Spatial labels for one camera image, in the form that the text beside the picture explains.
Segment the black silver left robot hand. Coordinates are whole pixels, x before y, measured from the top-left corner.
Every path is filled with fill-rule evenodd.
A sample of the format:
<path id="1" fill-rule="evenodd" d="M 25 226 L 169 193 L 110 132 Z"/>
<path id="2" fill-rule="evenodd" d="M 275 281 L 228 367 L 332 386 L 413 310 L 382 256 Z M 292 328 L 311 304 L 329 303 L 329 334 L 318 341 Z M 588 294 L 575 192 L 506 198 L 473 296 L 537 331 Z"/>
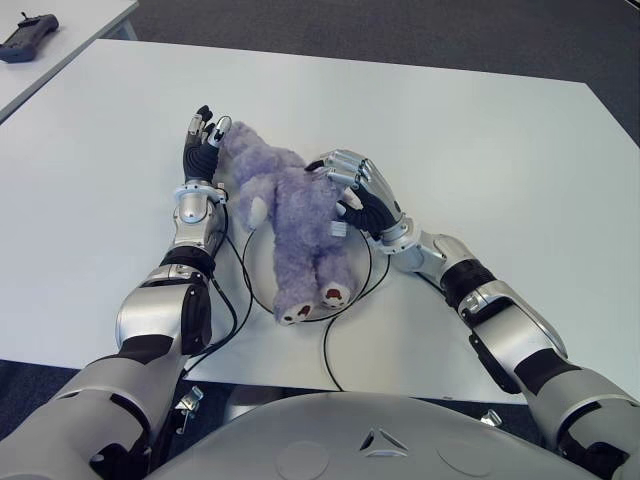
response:
<path id="1" fill-rule="evenodd" d="M 208 105 L 200 107 L 191 118 L 183 148 L 184 179 L 211 183 L 218 166 L 219 152 L 232 126 L 228 115 L 213 120 Z"/>

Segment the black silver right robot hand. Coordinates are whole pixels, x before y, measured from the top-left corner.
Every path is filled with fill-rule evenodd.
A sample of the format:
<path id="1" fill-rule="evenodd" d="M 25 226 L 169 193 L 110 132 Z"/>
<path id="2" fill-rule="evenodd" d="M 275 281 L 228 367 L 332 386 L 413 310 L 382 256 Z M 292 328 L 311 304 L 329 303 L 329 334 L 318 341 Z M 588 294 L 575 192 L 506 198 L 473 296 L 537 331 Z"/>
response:
<path id="1" fill-rule="evenodd" d="M 354 208 L 346 200 L 336 203 L 341 221 L 367 232 L 374 240 L 398 225 L 403 211 L 388 182 L 374 162 L 365 155 L 347 149 L 325 152 L 305 168 L 336 184 L 347 187 L 359 199 L 361 207 Z"/>

